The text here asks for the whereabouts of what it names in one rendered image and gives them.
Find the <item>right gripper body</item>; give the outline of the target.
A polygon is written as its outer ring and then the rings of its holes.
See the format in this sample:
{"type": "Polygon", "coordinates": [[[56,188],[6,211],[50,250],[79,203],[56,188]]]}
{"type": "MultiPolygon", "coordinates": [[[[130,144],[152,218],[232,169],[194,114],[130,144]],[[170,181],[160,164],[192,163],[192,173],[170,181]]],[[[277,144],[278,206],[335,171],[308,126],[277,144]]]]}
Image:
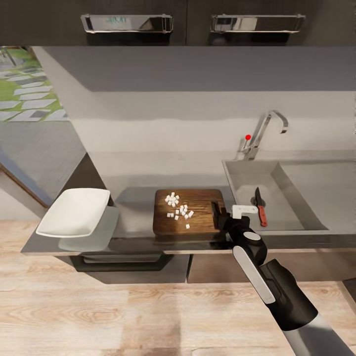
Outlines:
{"type": "Polygon", "coordinates": [[[242,216],[241,219],[234,219],[230,215],[218,215],[218,229],[227,230],[230,235],[230,230],[237,224],[243,224],[246,227],[250,227],[250,218],[248,216],[242,216]]]}

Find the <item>bowl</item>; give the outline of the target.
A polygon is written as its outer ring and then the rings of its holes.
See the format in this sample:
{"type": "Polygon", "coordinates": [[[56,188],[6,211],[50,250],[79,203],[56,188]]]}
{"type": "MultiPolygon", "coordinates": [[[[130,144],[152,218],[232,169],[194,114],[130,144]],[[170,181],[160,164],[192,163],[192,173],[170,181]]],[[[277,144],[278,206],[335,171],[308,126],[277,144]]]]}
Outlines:
{"type": "Polygon", "coordinates": [[[75,238],[90,236],[102,219],[110,191],[99,188],[65,190],[47,211],[36,233],[75,238]]]}

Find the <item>parer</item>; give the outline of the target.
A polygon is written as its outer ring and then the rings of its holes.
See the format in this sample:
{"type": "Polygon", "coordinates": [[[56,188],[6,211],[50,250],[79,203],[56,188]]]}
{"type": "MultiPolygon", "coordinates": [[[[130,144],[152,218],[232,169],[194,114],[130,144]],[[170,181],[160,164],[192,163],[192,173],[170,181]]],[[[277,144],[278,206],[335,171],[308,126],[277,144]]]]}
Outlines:
{"type": "Polygon", "coordinates": [[[261,220],[261,226],[266,227],[267,226],[267,219],[266,219],[266,215],[265,215],[265,211],[264,211],[264,207],[262,204],[262,199],[260,196],[260,191],[259,188],[257,187],[256,189],[256,207],[259,209],[259,215],[260,215],[260,220],[261,220]]]}

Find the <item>cutting board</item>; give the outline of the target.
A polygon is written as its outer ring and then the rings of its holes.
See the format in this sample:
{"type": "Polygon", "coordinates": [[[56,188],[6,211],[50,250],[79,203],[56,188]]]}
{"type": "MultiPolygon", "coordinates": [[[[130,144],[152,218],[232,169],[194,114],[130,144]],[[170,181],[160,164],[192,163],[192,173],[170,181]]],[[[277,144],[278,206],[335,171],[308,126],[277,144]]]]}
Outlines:
{"type": "Polygon", "coordinates": [[[218,218],[214,217],[211,202],[215,201],[219,213],[228,215],[224,204],[222,192],[218,189],[160,189],[155,193],[153,232],[156,235],[176,235],[176,234],[226,234],[227,230],[218,229],[218,218]],[[168,197],[179,196],[178,204],[175,207],[168,205],[168,197]],[[181,207],[187,207],[191,217],[185,218],[180,213],[181,207]],[[176,210],[179,213],[176,214],[176,210]],[[173,218],[167,214],[173,214],[173,218]],[[178,220],[175,220],[178,216],[178,220]],[[190,228],[186,229],[186,225],[190,228]]]}

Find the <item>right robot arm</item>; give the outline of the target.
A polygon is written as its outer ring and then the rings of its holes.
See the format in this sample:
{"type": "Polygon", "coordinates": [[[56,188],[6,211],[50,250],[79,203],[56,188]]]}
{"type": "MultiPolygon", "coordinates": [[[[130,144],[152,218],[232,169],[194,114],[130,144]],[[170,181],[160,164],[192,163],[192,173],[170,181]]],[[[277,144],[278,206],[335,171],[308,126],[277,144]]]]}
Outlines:
{"type": "Polygon", "coordinates": [[[233,205],[218,215],[218,229],[227,230],[232,253],[257,294],[271,311],[296,356],[356,356],[301,291],[290,271],[276,259],[264,264],[267,247],[250,229],[254,206],[233,205]],[[264,264],[264,265],[263,265],[264,264]]]}

